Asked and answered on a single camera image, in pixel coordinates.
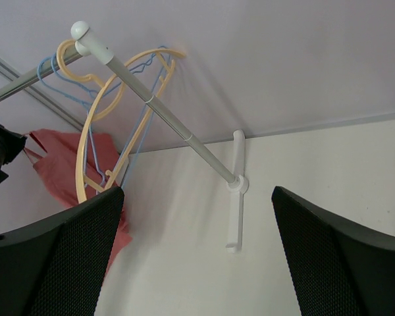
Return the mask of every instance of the metal pipe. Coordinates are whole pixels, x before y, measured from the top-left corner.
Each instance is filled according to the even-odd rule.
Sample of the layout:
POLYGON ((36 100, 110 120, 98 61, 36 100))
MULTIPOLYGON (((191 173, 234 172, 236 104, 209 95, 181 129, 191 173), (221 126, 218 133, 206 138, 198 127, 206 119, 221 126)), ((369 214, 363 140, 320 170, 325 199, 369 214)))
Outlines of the metal pipe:
POLYGON ((214 155, 203 145, 199 139, 189 131, 175 115, 167 109, 164 103, 154 96, 117 58, 113 57, 107 66, 129 86, 148 106, 161 117, 189 146, 202 157, 215 171, 229 184, 238 180, 214 155))
MULTIPOLYGON (((75 60, 82 57, 75 47, 67 49, 65 53, 65 63, 70 64, 75 60)), ((41 68, 42 78, 53 73, 50 61, 43 64, 41 68)), ((3 59, 0 58, 0 74, 2 74, 6 79, 10 80, 6 86, 0 88, 0 102, 11 95, 25 89, 25 91, 30 94, 34 99, 37 99, 40 103, 44 104, 55 114, 60 116, 63 120, 67 121, 70 125, 75 127, 77 130, 82 130, 83 124, 76 117, 74 117, 70 112, 68 112, 64 107, 62 107, 57 101, 52 97, 42 92, 40 89, 31 87, 38 81, 37 69, 32 69, 26 74, 20 75, 13 67, 8 65, 3 59)))

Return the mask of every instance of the black mesh surface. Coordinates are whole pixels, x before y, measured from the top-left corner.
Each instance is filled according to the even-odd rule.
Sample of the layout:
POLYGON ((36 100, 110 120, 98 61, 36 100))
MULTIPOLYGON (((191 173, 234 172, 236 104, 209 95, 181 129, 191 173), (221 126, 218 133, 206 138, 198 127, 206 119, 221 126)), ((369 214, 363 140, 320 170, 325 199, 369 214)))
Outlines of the black mesh surface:
POLYGON ((364 315, 331 228, 281 188, 273 203, 302 315, 364 315))
POLYGON ((93 315, 123 197, 113 191, 62 226, 28 315, 93 315))

